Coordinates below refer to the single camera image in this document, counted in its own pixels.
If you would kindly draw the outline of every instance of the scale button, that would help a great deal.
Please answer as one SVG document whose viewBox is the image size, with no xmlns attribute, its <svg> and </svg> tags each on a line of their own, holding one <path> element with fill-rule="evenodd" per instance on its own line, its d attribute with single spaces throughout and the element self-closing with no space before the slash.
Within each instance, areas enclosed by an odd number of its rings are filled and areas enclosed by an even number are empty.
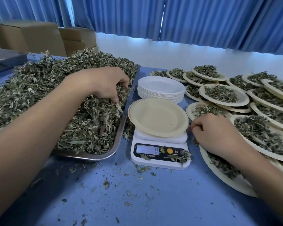
<svg viewBox="0 0 283 226">
<path fill-rule="evenodd" d="M 171 148 L 168 148 L 168 149 L 167 149 L 167 152 L 168 152 L 169 154 L 173 154 L 173 150 L 172 150 Z"/>
</svg>

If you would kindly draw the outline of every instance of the metal tray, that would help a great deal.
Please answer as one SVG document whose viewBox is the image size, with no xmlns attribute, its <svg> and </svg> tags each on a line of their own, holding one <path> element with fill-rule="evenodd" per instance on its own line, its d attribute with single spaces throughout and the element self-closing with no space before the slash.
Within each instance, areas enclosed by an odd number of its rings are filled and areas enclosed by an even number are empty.
<svg viewBox="0 0 283 226">
<path fill-rule="evenodd" d="M 135 85 L 137 85 L 137 75 L 139 74 L 139 70 L 140 70 L 140 65 L 135 64 L 137 66 L 137 72 L 136 75 L 134 77 L 133 83 L 132 83 L 132 87 L 133 89 L 135 89 Z M 98 161 L 98 160 L 102 160 L 102 159 L 106 159 L 109 158 L 110 156 L 112 156 L 117 149 L 119 148 L 119 145 L 121 143 L 122 140 L 122 133 L 124 131 L 124 127 L 126 124 L 126 120 L 127 120 L 127 114 L 128 114 L 128 108 L 131 105 L 131 101 L 132 101 L 132 97 L 134 94 L 134 90 L 132 90 L 129 94 L 129 97 L 127 99 L 126 105 L 125 105 L 125 109 L 124 109 L 124 114 L 121 118 L 121 122 L 119 124 L 119 127 L 117 129 L 117 134 L 115 136 L 115 140 L 114 140 L 114 144 L 112 146 L 112 148 L 107 151 L 104 154 L 101 155 L 94 155 L 88 152 L 74 152 L 74 151 L 68 151 L 68 150 L 62 150 L 62 149 L 53 149 L 52 154 L 54 155 L 58 155 L 58 156 L 66 156 L 66 157 L 71 157 L 71 158 L 77 158 L 77 159 L 85 159 L 85 160 L 92 160 L 92 161 Z"/>
</svg>

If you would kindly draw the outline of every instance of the white kitchen scale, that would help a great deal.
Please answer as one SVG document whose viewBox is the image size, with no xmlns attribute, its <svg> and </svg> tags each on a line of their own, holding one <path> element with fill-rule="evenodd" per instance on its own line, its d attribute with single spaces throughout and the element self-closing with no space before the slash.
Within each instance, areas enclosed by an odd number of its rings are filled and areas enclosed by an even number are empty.
<svg viewBox="0 0 283 226">
<path fill-rule="evenodd" d="M 182 156 L 184 150 L 188 150 L 187 138 L 186 131 L 174 137 L 157 137 L 135 128 L 131 146 L 131 159 L 137 165 L 184 170 L 190 165 L 190 160 L 181 164 L 173 162 L 168 155 Z M 164 148 L 165 153 L 160 152 L 161 147 Z M 143 159 L 141 154 L 151 160 Z"/>
</svg>

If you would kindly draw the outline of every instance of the hand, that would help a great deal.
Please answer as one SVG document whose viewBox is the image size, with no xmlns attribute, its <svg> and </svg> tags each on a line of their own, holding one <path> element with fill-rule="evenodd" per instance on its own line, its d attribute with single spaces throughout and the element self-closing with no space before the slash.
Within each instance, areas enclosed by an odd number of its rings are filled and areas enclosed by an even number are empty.
<svg viewBox="0 0 283 226">
<path fill-rule="evenodd" d="M 207 113 L 196 118 L 190 126 L 190 131 L 205 150 L 225 160 L 232 156 L 237 157 L 239 151 L 251 147 L 231 121 L 221 115 Z"/>
<path fill-rule="evenodd" d="M 129 78 L 121 68 L 107 66 L 80 70 L 67 76 L 64 81 L 82 91 L 86 97 L 94 94 L 118 103 L 116 85 L 121 81 L 128 88 Z"/>
</svg>

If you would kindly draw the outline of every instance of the blue table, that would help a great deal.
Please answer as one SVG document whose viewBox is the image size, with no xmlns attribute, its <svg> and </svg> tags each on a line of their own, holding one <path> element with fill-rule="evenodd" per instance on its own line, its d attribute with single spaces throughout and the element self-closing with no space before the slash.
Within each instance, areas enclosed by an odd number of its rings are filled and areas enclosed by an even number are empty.
<svg viewBox="0 0 283 226">
<path fill-rule="evenodd" d="M 153 70 L 141 67 L 138 78 Z M 0 81 L 10 76 L 6 71 Z M 139 99 L 137 92 L 133 99 Z M 179 105 L 185 110 L 193 102 L 185 96 Z M 36 177 L 45 180 L 28 188 L 0 218 L 0 225 L 73 225 L 75 221 L 81 225 L 83 219 L 86 225 L 100 226 L 280 224 L 262 200 L 239 193 L 211 172 L 189 132 L 188 146 L 193 153 L 190 166 L 172 172 L 152 167 L 139 174 L 130 159 L 131 143 L 125 139 L 115 155 L 98 165 L 51 156 Z M 69 167 L 76 171 L 70 173 Z M 108 189 L 103 186 L 105 178 L 110 182 Z"/>
</svg>

